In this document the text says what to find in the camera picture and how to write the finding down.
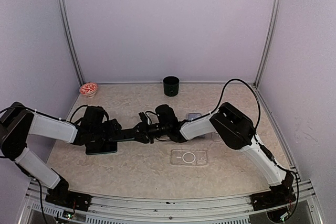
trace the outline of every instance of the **small bowl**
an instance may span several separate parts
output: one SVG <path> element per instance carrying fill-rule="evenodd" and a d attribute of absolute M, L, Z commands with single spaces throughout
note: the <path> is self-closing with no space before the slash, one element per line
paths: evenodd
<path fill-rule="evenodd" d="M 79 93 L 81 93 L 81 95 L 86 98 L 90 98 L 95 96 L 97 90 L 98 85 L 96 83 L 88 82 L 85 83 L 82 87 L 80 87 Z"/>

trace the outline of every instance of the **small clear object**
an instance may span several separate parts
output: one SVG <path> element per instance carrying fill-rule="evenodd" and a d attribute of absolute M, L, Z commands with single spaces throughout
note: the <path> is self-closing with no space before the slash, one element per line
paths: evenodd
<path fill-rule="evenodd" d="M 208 163 L 206 150 L 172 150 L 172 165 L 204 166 Z"/>
<path fill-rule="evenodd" d="M 214 142 L 223 142 L 221 136 L 218 134 L 218 132 L 212 132 L 211 133 L 211 139 L 214 141 Z"/>

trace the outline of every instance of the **wire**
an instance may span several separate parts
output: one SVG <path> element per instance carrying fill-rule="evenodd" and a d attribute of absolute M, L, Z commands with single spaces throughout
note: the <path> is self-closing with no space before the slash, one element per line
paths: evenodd
<path fill-rule="evenodd" d="M 289 211 L 292 211 L 292 208 L 293 208 L 293 202 L 289 200 Z"/>
<path fill-rule="evenodd" d="M 145 114 L 147 114 L 147 113 L 150 113 L 150 114 L 153 114 L 153 115 L 156 115 L 156 116 L 157 116 L 157 114 L 156 114 L 155 112 L 150 111 L 150 110 L 147 110 L 147 111 L 145 112 Z"/>
<path fill-rule="evenodd" d="M 87 104 L 85 104 L 85 105 L 82 105 L 82 106 L 79 106 L 78 108 L 76 108 L 76 110 L 73 112 L 73 114 L 71 115 L 71 117 L 70 117 L 70 123 L 71 123 L 71 121 L 72 121 L 72 119 L 74 118 L 73 116 L 77 113 L 77 111 L 79 111 L 79 109 L 81 109 L 81 108 L 83 108 L 83 107 L 87 107 L 88 105 Z"/>
<path fill-rule="evenodd" d="M 33 109 L 28 108 L 28 107 L 23 106 L 23 105 L 22 105 L 22 106 L 11 106 L 11 107 L 7 107 L 7 108 L 1 110 L 1 111 L 0 111 L 0 114 L 3 113 L 3 112 L 5 112 L 5 111 L 7 111 L 7 110 L 10 110 L 10 109 L 26 109 L 26 110 L 30 110 L 30 111 L 32 111 L 32 112 L 35 112 L 35 113 L 37 113 L 37 114 L 46 116 L 46 117 L 51 118 L 51 119 L 61 120 L 61 121 L 66 121 L 65 119 L 56 118 L 56 117 L 54 117 L 54 116 L 47 115 L 47 114 L 42 113 L 42 112 L 38 112 L 38 111 L 36 111 L 36 110 L 33 110 Z"/>
<path fill-rule="evenodd" d="M 59 217 L 59 213 L 57 212 L 56 218 L 54 217 L 54 220 L 55 220 L 56 224 L 59 223 L 59 222 L 58 222 L 58 217 Z"/>
<path fill-rule="evenodd" d="M 222 101 L 222 98 L 223 98 L 224 91 L 225 91 L 226 87 L 228 86 L 228 84 L 229 84 L 230 82 L 233 82 L 233 81 L 239 81 L 239 82 L 241 82 L 242 84 L 244 84 L 244 85 L 245 85 L 245 86 L 252 92 L 252 94 L 254 95 L 254 97 L 255 97 L 255 99 L 256 99 L 256 101 L 257 101 L 257 105 L 258 105 L 258 120 L 257 120 L 256 126 L 255 126 L 255 129 L 256 129 L 256 131 L 257 131 L 257 127 L 258 127 L 258 125 L 259 125 L 259 123 L 260 123 L 260 117 L 261 117 L 261 109 L 260 109 L 260 103 L 259 103 L 259 100 L 258 100 L 257 95 L 255 94 L 254 90 L 250 87 L 250 85 L 247 84 L 245 81 L 243 81 L 243 80 L 241 80 L 241 79 L 237 79 L 237 78 L 233 78 L 233 79 L 227 81 L 227 83 L 225 83 L 225 85 L 224 85 L 224 87 L 223 87 L 223 89 L 222 89 L 222 92 L 221 92 L 221 95 L 220 95 L 218 104 L 217 104 L 216 108 L 215 108 L 212 112 L 207 113 L 206 115 L 202 115 L 202 116 L 200 116 L 200 117 L 198 117 L 198 118 L 195 118 L 195 119 L 193 119 L 193 120 L 188 120 L 188 121 L 189 121 L 189 122 L 191 122 L 191 121 L 196 121 L 196 120 L 199 120 L 199 119 L 201 119 L 201 118 L 204 118 L 204 117 L 206 117 L 206 116 L 208 116 L 208 115 L 213 114 L 214 112 L 216 112 L 216 110 L 218 109 L 219 105 L 221 104 L 221 101 Z"/>
<path fill-rule="evenodd" d="M 147 113 L 145 112 L 145 115 L 147 116 L 148 120 L 149 120 L 149 124 L 152 124 L 152 119 L 147 115 Z"/>
<path fill-rule="evenodd" d="M 287 170 L 287 169 L 281 167 L 281 166 L 278 165 L 278 164 L 277 164 L 276 166 L 277 166 L 279 169 L 281 169 L 281 170 L 283 170 L 283 171 L 285 171 L 285 172 L 293 173 L 294 176 L 295 176 L 295 180 L 296 180 L 296 188 L 297 188 L 297 198 L 296 198 L 296 203 L 295 203 L 295 206 L 294 206 L 293 211 L 290 213 L 290 215 L 289 215 L 288 218 L 286 219 L 286 221 L 287 221 L 287 220 L 289 220 L 289 218 L 291 218 L 291 217 L 293 216 L 293 214 L 294 214 L 296 208 L 298 207 L 298 203 L 299 203 L 299 193 L 300 193 L 300 191 L 299 191 L 299 179 L 298 179 L 298 175 L 297 175 L 295 172 L 293 172 L 292 170 Z"/>
<path fill-rule="evenodd" d="M 47 222 L 47 218 L 46 218 L 46 215 L 44 214 L 44 209 L 43 209 L 42 185 L 41 185 L 41 182 L 40 182 L 37 178 L 35 178 L 35 179 L 36 179 L 36 181 L 38 182 L 38 185 L 40 186 L 40 204 L 41 204 L 42 216 L 43 216 L 44 222 L 45 222 L 46 224 L 49 224 L 49 223 Z"/>
<path fill-rule="evenodd" d="M 76 210 L 75 210 L 75 207 L 76 207 L 76 200 L 75 200 L 73 203 L 74 203 L 74 207 L 72 208 L 72 210 L 74 211 L 74 213 L 73 213 L 73 215 L 72 215 L 71 218 L 68 218 L 68 220 L 73 219 L 73 218 L 75 217 L 75 215 L 76 215 Z"/>

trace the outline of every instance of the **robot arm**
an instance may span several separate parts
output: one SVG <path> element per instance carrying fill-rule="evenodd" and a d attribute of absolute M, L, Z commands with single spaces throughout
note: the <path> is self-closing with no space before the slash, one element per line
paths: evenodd
<path fill-rule="evenodd" d="M 183 124 L 180 131 L 187 140 L 218 132 L 228 147 L 244 153 L 259 168 L 270 186 L 281 185 L 286 176 L 286 172 L 274 164 L 275 158 L 267 156 L 266 147 L 254 133 L 252 121 L 229 103 L 224 103 L 214 114 Z"/>
<path fill-rule="evenodd" d="M 262 143 L 250 118 L 232 106 L 223 103 L 213 114 L 186 122 L 180 130 L 187 140 L 218 132 L 225 144 L 244 153 L 266 178 L 271 191 L 251 196 L 254 210 L 275 207 L 295 201 L 290 171 L 280 168 L 272 152 Z"/>
<path fill-rule="evenodd" d="M 24 172 L 43 182 L 49 189 L 47 202 L 87 211 L 91 196 L 68 191 L 69 184 L 29 150 L 28 135 L 40 135 L 75 145 L 85 145 L 86 153 L 99 154 L 117 151 L 117 143 L 138 141 L 153 143 L 153 139 L 167 135 L 173 142 L 183 143 L 197 136 L 218 132 L 225 144 L 244 153 L 260 169 L 271 191 L 252 195 L 255 210 L 295 201 L 292 194 L 293 176 L 277 166 L 272 153 L 256 134 L 250 118 L 229 103 L 194 121 L 179 122 L 171 107 L 164 104 L 155 109 L 159 122 L 149 124 L 144 113 L 141 122 L 132 129 L 122 130 L 116 119 L 109 120 L 102 107 L 87 107 L 77 123 L 57 120 L 14 103 L 0 118 L 0 149 Z"/>

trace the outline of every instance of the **black cable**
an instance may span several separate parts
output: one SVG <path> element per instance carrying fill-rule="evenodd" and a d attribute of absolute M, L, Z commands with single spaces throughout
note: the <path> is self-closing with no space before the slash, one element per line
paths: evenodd
<path fill-rule="evenodd" d="M 71 115 L 71 117 L 70 117 L 70 123 L 71 123 L 71 121 L 72 121 L 72 118 L 74 118 L 73 116 L 77 113 L 77 111 L 79 111 L 79 109 L 81 109 L 81 108 L 83 108 L 83 107 L 87 107 L 88 105 L 87 104 L 85 104 L 85 105 L 82 105 L 82 106 L 79 106 L 78 108 L 76 108 L 76 110 L 73 112 L 73 114 Z"/>
<path fill-rule="evenodd" d="M 41 211 L 42 211 L 42 216 L 43 216 L 43 219 L 44 219 L 44 222 L 46 224 L 49 224 L 47 222 L 47 218 L 46 218 L 46 215 L 44 214 L 44 209 L 43 209 L 43 200 L 42 200 L 42 185 L 41 185 L 41 182 L 36 178 L 36 181 L 38 182 L 38 185 L 40 186 L 40 204 L 41 204 Z"/>
<path fill-rule="evenodd" d="M 5 111 L 7 111 L 7 110 L 10 110 L 10 109 L 19 109 L 19 108 L 20 108 L 20 109 L 26 109 L 26 110 L 35 112 L 35 113 L 37 113 L 37 114 L 46 116 L 46 117 L 51 118 L 51 119 L 61 120 L 61 121 L 66 121 L 65 119 L 59 119 L 59 118 L 56 118 L 56 117 L 54 117 L 54 116 L 47 115 L 47 114 L 45 114 L 45 113 L 35 111 L 35 110 L 33 110 L 33 109 L 31 109 L 31 108 L 28 108 L 28 107 L 26 107 L 26 106 L 23 106 L 23 105 L 22 105 L 22 106 L 12 106 L 12 107 L 7 107 L 7 108 L 1 110 L 1 111 L 0 111 L 0 114 L 3 113 L 3 112 L 5 112 Z"/>
<path fill-rule="evenodd" d="M 286 219 L 286 221 L 287 221 L 289 218 L 291 218 L 291 217 L 293 216 L 293 214 L 294 214 L 296 208 L 298 207 L 298 203 L 299 203 L 299 193 L 300 193 L 300 191 L 299 191 L 299 179 L 298 179 L 298 175 L 297 175 L 295 172 L 293 172 L 292 170 L 287 170 L 287 169 L 281 167 L 281 166 L 278 165 L 278 164 L 276 164 L 276 166 L 277 166 L 280 170 L 283 170 L 283 171 L 285 171 L 285 172 L 293 173 L 294 176 L 295 176 L 295 180 L 296 180 L 296 188 L 297 188 L 296 203 L 295 203 L 295 206 L 294 206 L 294 209 L 293 209 L 292 213 L 291 213 L 291 214 L 288 216 L 288 218 Z"/>
<path fill-rule="evenodd" d="M 159 117 L 158 117 L 158 114 L 156 114 L 156 113 L 154 113 L 153 111 L 150 111 L 150 110 L 147 110 L 146 112 L 145 112 L 145 115 L 147 116 L 147 118 L 149 119 L 149 121 L 150 121 L 150 124 L 152 124 L 152 119 L 147 115 L 147 113 L 150 113 L 150 114 L 153 114 L 153 115 L 156 115 L 156 117 L 157 117 L 157 119 L 159 119 Z M 167 141 L 171 141 L 170 139 L 159 139 L 159 138 L 155 138 L 156 140 L 158 140 L 158 141 L 160 141 L 160 142 L 167 142 Z"/>
<path fill-rule="evenodd" d="M 228 86 L 228 84 L 229 84 L 230 82 L 233 82 L 233 81 L 239 81 L 239 82 L 241 82 L 242 84 L 244 84 L 244 85 L 245 85 L 245 86 L 252 92 L 252 94 L 254 95 L 254 97 L 255 97 L 255 99 L 256 99 L 256 101 L 257 101 L 257 105 L 258 105 L 258 120 L 257 120 L 256 126 L 255 126 L 255 129 L 256 129 L 256 131 L 257 131 L 257 127 L 258 127 L 258 125 L 259 125 L 259 123 L 260 123 L 260 117 L 261 117 L 261 109 L 260 109 L 260 103 L 259 103 L 259 100 L 258 100 L 257 95 L 255 94 L 254 90 L 250 87 L 250 85 L 247 84 L 245 81 L 240 80 L 240 79 L 237 79 L 237 78 L 233 78 L 233 79 L 227 81 L 227 83 L 225 83 L 225 85 L 224 85 L 224 87 L 223 87 L 223 89 L 222 89 L 222 92 L 221 92 L 221 95 L 220 95 L 218 104 L 217 104 L 216 108 L 215 108 L 212 112 L 207 113 L 206 115 L 202 115 L 202 116 L 200 116 L 200 117 L 198 117 L 198 118 L 195 118 L 195 119 L 193 119 L 193 120 L 189 120 L 189 122 L 199 120 L 199 119 L 201 119 L 201 118 L 204 118 L 204 117 L 206 117 L 206 116 L 208 116 L 208 115 L 214 113 L 214 112 L 218 109 L 218 107 L 220 106 L 220 104 L 221 104 L 221 101 L 222 101 L 222 98 L 223 98 L 223 94 L 224 94 L 225 88 Z"/>

